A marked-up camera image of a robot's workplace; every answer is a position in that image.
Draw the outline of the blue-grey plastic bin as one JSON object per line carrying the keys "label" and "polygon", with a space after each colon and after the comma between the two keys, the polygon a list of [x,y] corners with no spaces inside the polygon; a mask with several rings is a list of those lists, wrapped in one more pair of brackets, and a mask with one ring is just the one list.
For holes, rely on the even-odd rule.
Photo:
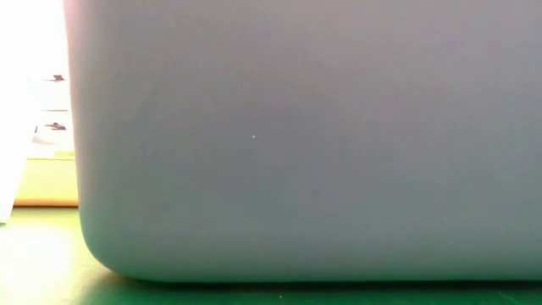
{"label": "blue-grey plastic bin", "polygon": [[167,282],[542,280],[542,0],[64,0],[80,225]]}

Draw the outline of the white plastic tray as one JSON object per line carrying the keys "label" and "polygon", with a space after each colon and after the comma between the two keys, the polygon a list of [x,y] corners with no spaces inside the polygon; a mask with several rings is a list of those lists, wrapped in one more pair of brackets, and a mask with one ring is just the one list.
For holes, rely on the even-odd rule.
{"label": "white plastic tray", "polygon": [[34,81],[0,84],[0,223],[12,213],[39,114],[37,104]]}

